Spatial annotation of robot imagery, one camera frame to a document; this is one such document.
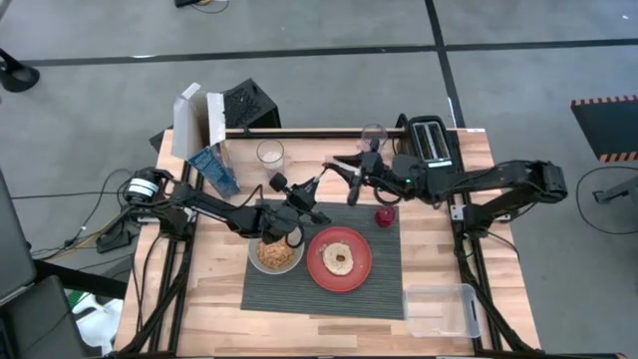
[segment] concrete floor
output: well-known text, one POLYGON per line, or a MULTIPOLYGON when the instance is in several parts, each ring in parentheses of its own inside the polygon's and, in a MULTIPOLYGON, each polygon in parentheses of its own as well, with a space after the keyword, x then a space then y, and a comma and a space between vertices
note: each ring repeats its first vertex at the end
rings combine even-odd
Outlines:
MULTIPOLYGON (((0 21, 0 46, 24 60, 49 60, 434 44, 419 0, 230 1, 218 15, 177 10, 168 0, 14 1, 0 21)), ((447 44, 619 39, 638 30, 634 1, 446 0, 436 7, 447 44)), ((487 129, 497 161, 551 160, 565 170, 569 199, 540 205, 512 226, 543 348, 638 355, 638 235, 602 234, 578 216, 575 184, 600 164, 568 108, 572 99, 637 94, 638 48, 449 57, 467 126, 487 129)), ((392 126, 401 112, 438 115, 452 125, 434 52, 39 70, 34 89, 0 90, 0 167, 14 195, 97 190, 114 169, 154 164, 147 138, 170 124, 174 97, 193 81, 220 91, 251 77, 278 104, 287 128, 392 126)), ((630 175, 599 173, 583 183, 592 221, 611 230, 636 225, 626 201, 599 207, 588 195, 630 175)), ((95 200, 15 204, 28 240, 40 248, 73 236, 95 200)), ((87 230, 117 210, 106 197, 87 230)), ((78 268, 132 250, 81 250, 58 263, 78 268)))

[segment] wooden tabletop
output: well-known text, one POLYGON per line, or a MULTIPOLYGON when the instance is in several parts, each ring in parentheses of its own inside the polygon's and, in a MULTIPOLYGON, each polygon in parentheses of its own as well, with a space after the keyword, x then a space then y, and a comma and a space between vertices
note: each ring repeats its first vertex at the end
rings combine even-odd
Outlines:
MULTIPOLYGON (((458 130, 466 170, 493 165, 486 133, 483 130, 458 130)), ((319 174, 321 163, 334 155, 352 155, 354 139, 281 140, 285 147, 285 175, 289 183, 303 182, 319 174)), ((255 151, 260 140, 227 141, 230 158, 240 181, 242 194, 231 202, 239 204, 259 183, 267 183, 266 174, 255 151)), ((169 170, 177 178, 182 161, 170 155, 172 131, 164 133, 158 168, 169 170)), ((386 145, 384 159, 392 157, 386 145)), ((214 193, 210 185, 205 190, 214 193)), ((321 179, 317 200, 345 203, 347 185, 331 172, 321 179)), ((270 188, 265 196, 281 198, 270 188)), ((499 191, 473 194, 474 202, 485 202, 499 191)), ((360 203, 376 203, 369 188, 362 189, 360 203)), ((401 247, 404 288, 413 284, 459 283, 457 260, 448 209, 439 210, 418 200, 400 204, 401 247)), ((509 226, 494 224, 491 231, 511 238, 509 226)), ((158 227, 143 228, 135 263, 138 278, 156 238, 158 227)), ((156 306, 167 240, 156 246, 146 273, 147 284, 143 316, 156 306)), ((179 336, 177 354, 188 355, 437 355, 472 354, 469 339, 415 338, 403 320, 369 319, 328 315, 292 314, 240 310, 247 261, 247 240, 230 232, 223 223, 200 216, 194 243, 193 262, 179 336)), ((495 306, 520 337, 533 347, 538 338, 529 308, 520 266, 515 253, 497 240, 482 240, 484 261, 495 306)), ((160 349, 168 341, 172 308, 162 326, 160 349)), ((131 279, 125 300, 116 349, 128 344, 135 335, 138 305, 131 279)))

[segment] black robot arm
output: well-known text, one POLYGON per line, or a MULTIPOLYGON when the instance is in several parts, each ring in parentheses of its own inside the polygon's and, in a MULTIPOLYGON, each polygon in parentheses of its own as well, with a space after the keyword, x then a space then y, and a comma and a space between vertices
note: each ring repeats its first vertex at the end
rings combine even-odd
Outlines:
MULTIPOLYGON (((316 204, 315 191, 319 177, 303 184, 288 187, 287 179, 277 174, 270 185, 286 194, 286 200, 271 205, 263 200, 255 205, 239 206, 230 204, 210 194, 194 189, 189 183, 175 180, 163 170, 147 168, 137 171, 125 191, 128 206, 124 212, 146 213, 159 219, 160 230, 173 237, 185 235, 188 213, 192 209, 206 216, 220 220, 230 230, 244 238, 261 238, 265 243, 273 243, 287 236, 301 224, 300 217, 308 215, 315 223, 328 224, 330 219, 321 212, 313 212, 316 204), (166 187, 173 183, 170 193, 166 187)), ((255 192, 262 192, 261 185, 255 192)))
POLYGON ((324 167, 348 183, 350 205, 356 204, 361 185, 373 186, 375 197, 382 204, 414 198, 437 204, 455 193, 509 188, 485 204, 465 206, 458 214, 468 232, 479 236, 485 235, 491 224, 503 215, 514 215, 537 202, 557 203, 567 197, 562 169, 549 162, 510 161, 487 170, 446 173, 433 171, 419 158, 407 155, 395 155, 390 168, 374 151, 334 157, 334 160, 324 167), (396 199, 381 199, 380 192, 392 194, 396 199))

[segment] blue carton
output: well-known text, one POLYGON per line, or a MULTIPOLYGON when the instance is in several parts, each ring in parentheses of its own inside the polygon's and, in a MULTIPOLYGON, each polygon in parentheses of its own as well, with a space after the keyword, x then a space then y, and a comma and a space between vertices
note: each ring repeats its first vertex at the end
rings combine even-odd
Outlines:
POLYGON ((223 198, 239 193, 227 155, 223 95, 193 83, 173 104, 172 155, 188 161, 223 198))

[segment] woven placemat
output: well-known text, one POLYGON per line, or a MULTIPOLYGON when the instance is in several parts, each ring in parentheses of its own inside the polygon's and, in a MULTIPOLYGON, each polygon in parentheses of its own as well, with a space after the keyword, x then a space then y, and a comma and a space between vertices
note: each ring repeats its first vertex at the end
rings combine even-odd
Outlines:
POLYGON ((306 251, 312 238, 328 226, 350 227, 368 240, 372 271, 359 288, 346 293, 323 289, 308 272, 306 253, 297 266, 280 275, 264 274, 248 260, 241 309, 403 319, 399 209, 392 225, 380 228, 374 218, 377 208, 319 203, 313 210, 323 211, 332 223, 304 226, 306 251))

